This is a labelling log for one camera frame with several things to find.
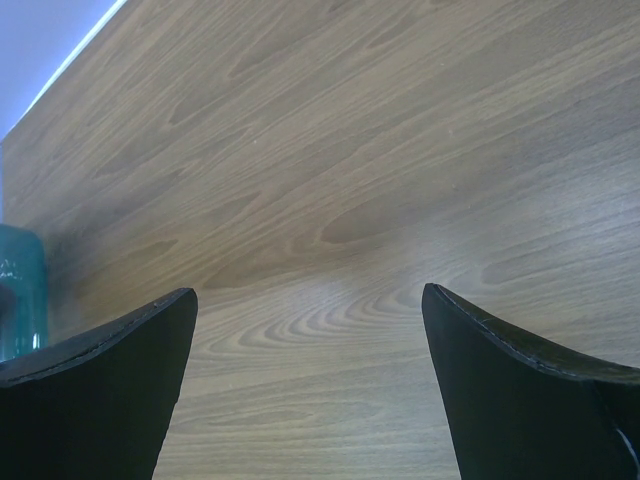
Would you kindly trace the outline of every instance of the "green glass bottle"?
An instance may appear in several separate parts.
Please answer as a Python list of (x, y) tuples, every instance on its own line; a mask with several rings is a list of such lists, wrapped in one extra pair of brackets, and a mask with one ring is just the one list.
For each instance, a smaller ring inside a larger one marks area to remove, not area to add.
[(47, 270), (40, 239), (0, 225), (0, 362), (47, 345)]

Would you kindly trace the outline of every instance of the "light strip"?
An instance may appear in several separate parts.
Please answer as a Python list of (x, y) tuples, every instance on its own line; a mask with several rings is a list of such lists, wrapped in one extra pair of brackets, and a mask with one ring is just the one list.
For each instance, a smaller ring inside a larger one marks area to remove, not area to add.
[(107, 10), (107, 12), (102, 16), (102, 18), (98, 20), (98, 23), (96, 23), (93, 26), (93, 28), (89, 30), (89, 33), (87, 33), (84, 36), (84, 38), (80, 41), (80, 43), (76, 46), (76, 48), (74, 48), (73, 51), (67, 56), (67, 58), (64, 59), (64, 62), (62, 62), (62, 65), (58, 67), (58, 69), (53, 73), (53, 75), (51, 75), (51, 78), (49, 78), (49, 80), (44, 85), (44, 87), (42, 87), (42, 90), (38, 92), (38, 95), (36, 95), (36, 98), (33, 100), (33, 102), (31, 102), (31, 105), (29, 105), (29, 107), (22, 114), (23, 117), (27, 114), (29, 110), (31, 110), (31, 108), (36, 104), (36, 102), (40, 100), (40, 97), (44, 95), (44, 92), (46, 92), (49, 89), (49, 87), (53, 85), (53, 82), (55, 82), (58, 79), (58, 77), (62, 74), (62, 72), (66, 70), (66, 68), (71, 64), (71, 62), (73, 62), (76, 59), (76, 57), (80, 54), (80, 52), (84, 50), (84, 48), (89, 44), (89, 42), (93, 40), (93, 37), (95, 37), (98, 34), (98, 32), (102, 30), (102, 27), (104, 27), (107, 24), (107, 22), (111, 20), (111, 17), (113, 17), (116, 14), (116, 12), (120, 10), (120, 7), (122, 7), (122, 5), (126, 3), (126, 1), (127, 0), (116, 0), (116, 2), (111, 6), (111, 8)]

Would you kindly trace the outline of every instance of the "teal glass vase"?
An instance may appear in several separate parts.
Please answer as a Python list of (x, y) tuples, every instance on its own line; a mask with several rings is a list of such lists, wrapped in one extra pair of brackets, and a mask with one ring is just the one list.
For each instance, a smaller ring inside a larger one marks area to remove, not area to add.
[(47, 345), (47, 270), (40, 239), (0, 225), (0, 362)]

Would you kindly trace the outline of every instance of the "wooden surface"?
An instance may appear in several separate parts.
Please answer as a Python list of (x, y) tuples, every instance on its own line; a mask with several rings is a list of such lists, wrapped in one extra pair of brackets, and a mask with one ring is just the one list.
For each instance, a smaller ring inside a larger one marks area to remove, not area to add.
[(158, 479), (458, 478), (425, 282), (640, 366), (639, 32), (635, 0), (130, 0), (4, 142), (54, 339), (197, 289)]

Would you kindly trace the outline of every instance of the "wooden table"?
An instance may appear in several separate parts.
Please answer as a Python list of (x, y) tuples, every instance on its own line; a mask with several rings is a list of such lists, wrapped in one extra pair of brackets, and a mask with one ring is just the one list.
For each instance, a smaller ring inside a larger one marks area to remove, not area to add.
[(196, 288), (158, 479), (459, 478), (425, 282), (640, 366), (638, 32), (634, 0), (130, 0), (3, 145), (53, 339)]

